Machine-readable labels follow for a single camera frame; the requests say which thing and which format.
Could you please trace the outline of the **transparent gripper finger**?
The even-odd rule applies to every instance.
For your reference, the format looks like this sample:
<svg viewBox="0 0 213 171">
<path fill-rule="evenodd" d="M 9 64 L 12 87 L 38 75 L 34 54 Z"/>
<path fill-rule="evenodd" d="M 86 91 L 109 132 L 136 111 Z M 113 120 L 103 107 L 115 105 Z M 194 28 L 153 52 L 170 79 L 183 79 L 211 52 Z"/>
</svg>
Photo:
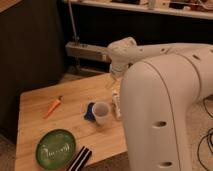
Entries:
<svg viewBox="0 0 213 171">
<path fill-rule="evenodd" d="M 115 77 L 113 77 L 112 75 L 110 75 L 107 82 L 106 82 L 105 88 L 111 89 L 116 82 L 117 82 L 117 79 Z"/>
</svg>

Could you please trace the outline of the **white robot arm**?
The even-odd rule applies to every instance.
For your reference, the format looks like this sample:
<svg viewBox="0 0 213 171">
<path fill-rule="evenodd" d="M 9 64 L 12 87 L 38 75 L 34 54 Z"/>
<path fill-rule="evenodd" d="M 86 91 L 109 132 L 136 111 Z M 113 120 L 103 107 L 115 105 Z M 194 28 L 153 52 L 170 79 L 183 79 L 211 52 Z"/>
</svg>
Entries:
<svg viewBox="0 0 213 171">
<path fill-rule="evenodd" d="M 213 45 L 139 45 L 127 37 L 107 50 L 110 73 L 121 80 L 131 171 L 192 171 L 186 114 L 213 95 Z"/>
</svg>

